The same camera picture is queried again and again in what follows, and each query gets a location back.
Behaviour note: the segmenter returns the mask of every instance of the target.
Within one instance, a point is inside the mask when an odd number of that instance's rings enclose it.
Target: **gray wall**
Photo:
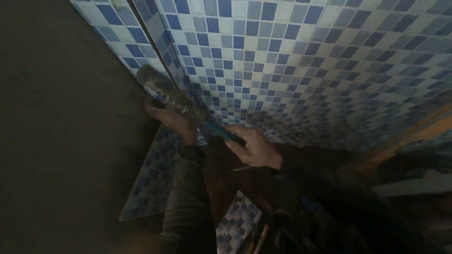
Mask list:
[[[0,15],[0,253],[104,253],[158,123],[133,76],[64,1]]]

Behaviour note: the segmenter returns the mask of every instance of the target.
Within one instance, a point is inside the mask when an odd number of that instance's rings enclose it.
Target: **tool handle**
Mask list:
[[[245,146],[246,142],[241,137],[238,137],[237,135],[232,134],[230,131],[228,131],[226,128],[221,126],[219,123],[208,119],[206,121],[207,126],[209,126],[209,129],[224,138],[225,140],[232,140],[237,143],[239,143],[241,146]]]

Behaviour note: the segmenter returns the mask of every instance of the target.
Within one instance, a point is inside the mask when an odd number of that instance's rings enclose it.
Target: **mosaic tile wall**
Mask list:
[[[367,151],[451,88],[449,0],[138,2],[209,112],[273,141]]]

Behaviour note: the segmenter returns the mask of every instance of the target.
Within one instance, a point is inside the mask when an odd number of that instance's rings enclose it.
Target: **dark blue tile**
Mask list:
[[[320,6],[310,6],[308,13],[305,17],[305,24],[317,24],[320,15],[322,14],[323,7]]]
[[[214,77],[207,77],[207,82],[209,84],[216,84],[217,83],[217,81],[215,80]]]
[[[254,72],[263,72],[264,71],[264,64],[255,63],[253,71]]]
[[[435,76],[433,76],[432,79],[434,79],[434,80],[442,79],[443,77],[447,76],[451,72],[452,71],[448,71],[448,70],[441,71],[441,72],[437,73]]]
[[[432,54],[423,54],[421,57],[419,57],[417,60],[415,60],[413,62],[413,64],[416,64],[416,65],[424,64],[425,62],[430,60],[430,58],[432,58],[432,57],[433,57]]]
[[[319,43],[309,43],[306,51],[305,51],[305,55],[309,55],[309,56],[315,56],[315,54],[317,53],[317,50],[319,50],[320,48],[320,44]]]
[[[272,82],[279,82],[281,80],[282,75],[273,74]]]
[[[133,69],[138,69],[140,68],[140,66],[138,65],[138,63],[135,61],[135,59],[130,58],[130,57],[123,57],[124,61],[126,61],[126,63]]]
[[[149,11],[151,11],[151,14],[154,15],[158,12],[157,5],[155,4],[154,0],[145,0],[144,1],[149,8]]]
[[[400,0],[399,4],[394,7],[396,11],[408,11],[416,0]]]
[[[287,54],[279,54],[277,64],[287,64],[287,60],[289,60],[289,55]]]
[[[143,31],[141,30],[141,28],[127,28],[130,32],[130,34],[132,35],[132,37],[135,39],[135,41],[137,43],[147,43],[149,44],[149,42],[147,41],[146,36],[144,35]]]
[[[414,50],[417,46],[419,46],[425,40],[427,40],[426,36],[415,36],[405,45],[405,47],[403,47],[403,49]]]
[[[193,64],[195,64],[195,66],[197,67],[204,67],[204,65],[202,64],[202,59],[198,57],[193,57]]]
[[[352,58],[352,56],[355,54],[355,52],[358,50],[358,47],[352,47],[349,46],[347,48],[345,48],[344,52],[342,53],[342,55],[340,56],[341,58]]]
[[[446,36],[452,32],[452,21],[447,23],[443,28],[441,28],[435,35]]]
[[[247,21],[246,22],[246,35],[257,36],[259,29],[258,21]]]
[[[311,78],[302,78],[300,81],[300,85],[309,85]]]
[[[232,17],[231,0],[218,0],[218,14],[220,17]]]
[[[392,76],[390,76],[390,75],[383,75],[377,80],[377,83],[384,84],[386,81],[390,80],[391,78],[392,78]]]
[[[389,71],[394,65],[393,64],[384,64],[376,73],[386,73]]]
[[[234,36],[234,48],[241,48],[245,46],[245,37]]]
[[[188,74],[196,75],[196,71],[195,71],[194,67],[187,66],[186,68],[187,68]]]
[[[419,67],[417,70],[413,71],[410,76],[414,76],[417,77],[419,75],[421,75],[422,73],[428,71],[430,68],[428,67]]]
[[[339,80],[332,80],[328,86],[332,87],[332,88],[336,88],[339,84],[340,84]]]
[[[327,72],[328,72],[328,70],[319,69],[317,71],[317,73],[315,74],[315,77],[316,78],[323,78],[326,75]]]
[[[223,66],[226,70],[232,70],[232,61],[223,60]]]
[[[276,3],[267,3],[264,2],[262,7],[262,20],[274,20],[275,12],[276,12]]]
[[[297,85],[289,85],[289,87],[287,88],[287,91],[295,92],[295,89],[297,89]]]
[[[293,72],[295,71],[295,66],[286,66],[286,69],[284,71],[285,75],[293,75]]]
[[[182,56],[189,56],[190,51],[188,50],[188,47],[185,45],[177,45],[177,48],[179,48],[180,54]]]
[[[282,40],[271,40],[270,46],[268,47],[268,51],[279,52],[279,48],[281,47]]]
[[[123,23],[119,19],[118,15],[116,15],[116,12],[113,10],[113,8],[110,5],[96,5],[97,8],[100,10],[102,15],[105,17],[105,19],[108,21],[109,24],[112,25],[122,25]]]
[[[168,52],[163,55],[163,60],[165,61],[165,64],[167,66],[169,66],[172,63],[171,56]]]
[[[135,57],[145,57],[143,53],[141,52],[140,48],[135,44],[126,44],[126,47],[129,49],[130,53],[132,53],[132,56]]]
[[[324,58],[323,57],[314,57],[314,59],[311,62],[311,67],[320,67],[323,63]]]
[[[350,24],[348,24],[349,28],[361,28],[366,19],[369,17],[371,11],[369,10],[359,10],[356,12]]]
[[[348,61],[348,63],[344,66],[343,69],[346,70],[346,71],[351,71],[351,70],[353,70],[353,68],[356,67],[357,64],[358,64],[358,61],[350,60],[350,61]]]
[[[166,19],[168,20],[169,27],[175,30],[182,30],[180,26],[179,18],[177,15],[167,14]]]
[[[242,86],[242,80],[234,80],[234,86]]]
[[[363,0],[348,0],[345,6],[357,8],[361,5],[362,1]]]
[[[379,62],[385,62],[391,58],[392,55],[394,55],[395,51],[393,50],[386,50],[384,51],[375,61]]]
[[[326,43],[336,43],[339,36],[342,34],[342,29],[332,28],[325,38]]]
[[[197,33],[199,45],[201,46],[209,46],[209,37],[206,33]]]
[[[176,9],[178,13],[190,14],[190,9],[188,8],[187,0],[174,0],[176,4]]]
[[[392,29],[394,32],[403,32],[405,29],[407,29],[416,19],[418,16],[407,14],[403,16],[403,18],[394,26]]]
[[[300,25],[287,25],[286,35],[284,38],[295,40],[298,35],[298,31],[300,30]]]
[[[215,77],[221,77],[221,78],[224,78],[223,70],[215,69]]]
[[[262,89],[268,89],[268,85],[269,85],[270,83],[269,82],[261,82],[260,83],[260,88],[262,88]]]
[[[385,33],[373,32],[371,36],[369,36],[367,41],[364,43],[364,46],[369,47],[375,46],[381,40],[381,38],[383,38],[383,36],[385,36]]]
[[[219,33],[220,27],[218,26],[217,18],[206,18],[207,21],[207,30],[211,33]]]
[[[359,72],[352,72],[345,80],[353,81],[359,76]]]
[[[254,61],[254,55],[255,55],[254,51],[245,51],[245,61],[253,62]]]

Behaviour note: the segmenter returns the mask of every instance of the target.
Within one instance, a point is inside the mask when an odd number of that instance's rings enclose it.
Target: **dark jacket sleeve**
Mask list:
[[[357,226],[374,253],[446,253],[385,200],[334,171],[284,156],[281,173],[316,199],[334,218]]]
[[[217,238],[202,167],[204,155],[186,146],[174,155],[173,187],[161,235],[179,243],[176,253],[216,253]]]

